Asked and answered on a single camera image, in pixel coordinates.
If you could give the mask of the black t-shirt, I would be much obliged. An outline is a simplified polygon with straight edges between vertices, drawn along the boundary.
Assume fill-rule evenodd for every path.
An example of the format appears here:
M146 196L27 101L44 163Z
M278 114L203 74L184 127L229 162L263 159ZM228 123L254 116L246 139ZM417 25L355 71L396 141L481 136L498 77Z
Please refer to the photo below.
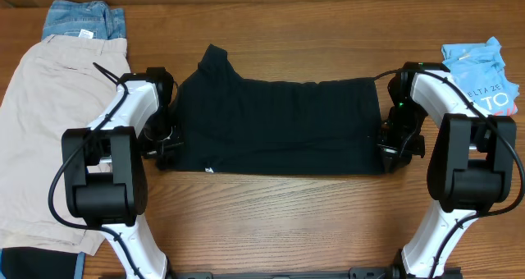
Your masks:
M180 142L162 170L257 175L380 175L373 79L251 80L209 45L179 88L171 117Z

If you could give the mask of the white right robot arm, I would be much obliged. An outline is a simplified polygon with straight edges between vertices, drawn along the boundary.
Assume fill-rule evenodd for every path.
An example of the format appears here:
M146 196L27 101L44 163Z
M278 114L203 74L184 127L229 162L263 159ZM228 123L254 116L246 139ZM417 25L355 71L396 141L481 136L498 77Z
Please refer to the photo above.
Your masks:
M493 209L509 196L513 171L524 173L516 124L479 107L441 63L407 62L389 74L393 105L377 139L384 168L395 172L424 156L422 124L432 119L439 129L427 169L432 201L389 267L351 268L349 277L460 278L459 268L445 264L465 231L483 217L514 210L524 198L520 190L510 205Z

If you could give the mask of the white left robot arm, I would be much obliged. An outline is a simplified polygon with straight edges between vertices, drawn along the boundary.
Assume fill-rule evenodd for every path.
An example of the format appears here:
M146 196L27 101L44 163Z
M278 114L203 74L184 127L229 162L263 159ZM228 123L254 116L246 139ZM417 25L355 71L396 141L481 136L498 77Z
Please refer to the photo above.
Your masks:
M70 214L83 219L79 228L103 235L127 278L173 278L145 217L143 160L160 158L175 145L169 105L177 83L163 67L103 74L115 83L116 97L86 127L64 132L56 177L64 180Z

